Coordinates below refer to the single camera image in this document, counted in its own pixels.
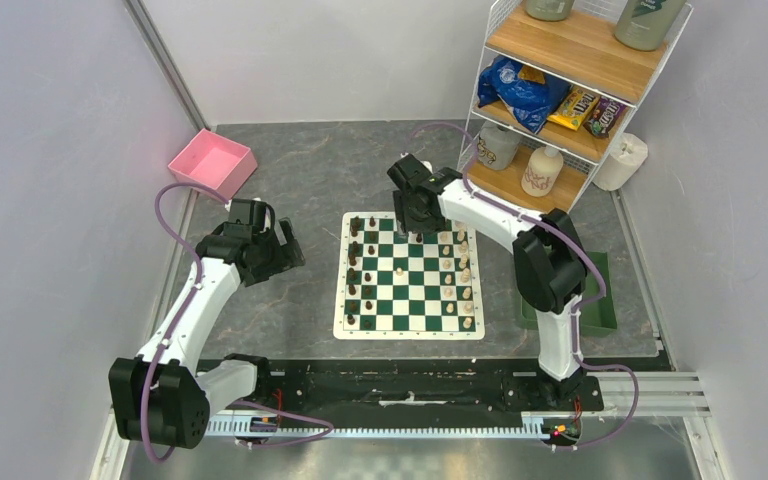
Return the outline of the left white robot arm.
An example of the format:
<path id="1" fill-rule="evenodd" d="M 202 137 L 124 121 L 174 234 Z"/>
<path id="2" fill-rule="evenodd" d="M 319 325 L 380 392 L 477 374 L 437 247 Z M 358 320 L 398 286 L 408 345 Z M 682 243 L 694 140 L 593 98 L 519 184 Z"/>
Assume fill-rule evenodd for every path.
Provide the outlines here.
<path id="1" fill-rule="evenodd" d="M 159 329 L 133 358 L 118 358 L 108 374 L 119 436 L 146 446 L 192 449 L 210 418 L 240 399 L 267 405 L 274 383 L 264 357 L 229 354 L 199 371 L 207 337 L 242 287 L 304 265 L 288 218 L 260 200 L 233 199 L 229 216 L 196 246 L 187 280 Z"/>

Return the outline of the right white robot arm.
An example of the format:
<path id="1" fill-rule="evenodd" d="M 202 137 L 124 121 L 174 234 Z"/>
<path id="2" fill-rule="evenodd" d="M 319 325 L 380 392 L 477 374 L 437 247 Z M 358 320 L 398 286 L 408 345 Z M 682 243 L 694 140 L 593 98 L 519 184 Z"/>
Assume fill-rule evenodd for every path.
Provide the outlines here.
<path id="1" fill-rule="evenodd" d="M 387 175 L 403 232 L 430 235 L 461 222 L 506 248 L 517 290 L 535 311 L 540 351 L 532 403 L 564 408 L 578 392 L 581 366 L 578 309 L 587 278 L 585 254 L 569 215 L 541 214 L 505 201 L 445 167 L 432 171 L 411 154 Z"/>

